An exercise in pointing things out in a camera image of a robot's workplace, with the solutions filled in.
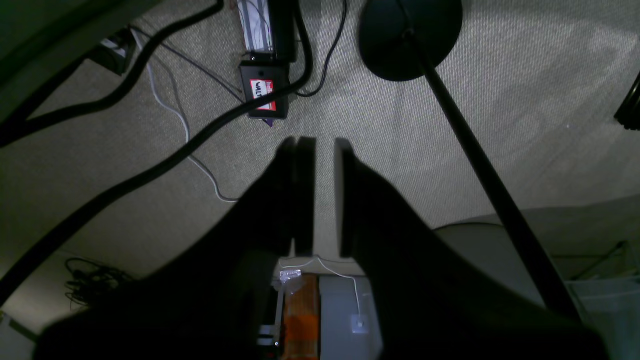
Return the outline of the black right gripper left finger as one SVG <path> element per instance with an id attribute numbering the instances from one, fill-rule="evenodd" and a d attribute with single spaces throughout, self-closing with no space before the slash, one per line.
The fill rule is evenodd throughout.
<path id="1" fill-rule="evenodd" d="M 288 137 L 177 258 L 44 330 L 37 360 L 256 360 L 278 260 L 313 252 L 316 140 Z"/>

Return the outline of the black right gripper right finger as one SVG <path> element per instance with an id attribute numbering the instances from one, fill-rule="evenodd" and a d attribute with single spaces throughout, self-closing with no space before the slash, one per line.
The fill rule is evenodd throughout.
<path id="1" fill-rule="evenodd" d="M 403 196 L 334 142 L 343 256 L 369 280 L 380 360 L 606 360 L 601 336 L 507 289 L 455 253 Z"/>

